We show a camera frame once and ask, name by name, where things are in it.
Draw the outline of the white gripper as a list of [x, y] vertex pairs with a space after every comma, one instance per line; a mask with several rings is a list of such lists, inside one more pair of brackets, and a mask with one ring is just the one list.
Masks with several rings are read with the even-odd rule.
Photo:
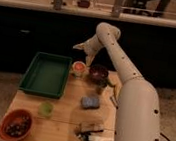
[[86, 65], [89, 66], [92, 64], [93, 59], [95, 59], [96, 54], [104, 48], [104, 46], [99, 41], [99, 38], [94, 35], [87, 41], [84, 41], [83, 43], [79, 43], [73, 46], [75, 49], [79, 49], [80, 51], [85, 51], [86, 58], [85, 62]]

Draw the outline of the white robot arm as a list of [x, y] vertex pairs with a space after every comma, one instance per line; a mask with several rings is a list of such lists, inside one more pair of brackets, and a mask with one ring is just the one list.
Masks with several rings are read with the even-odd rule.
[[87, 66], [105, 47], [123, 84], [118, 97], [114, 141], [160, 141], [158, 93], [119, 45], [119, 37], [118, 27], [102, 22], [94, 36], [73, 47], [85, 51]]

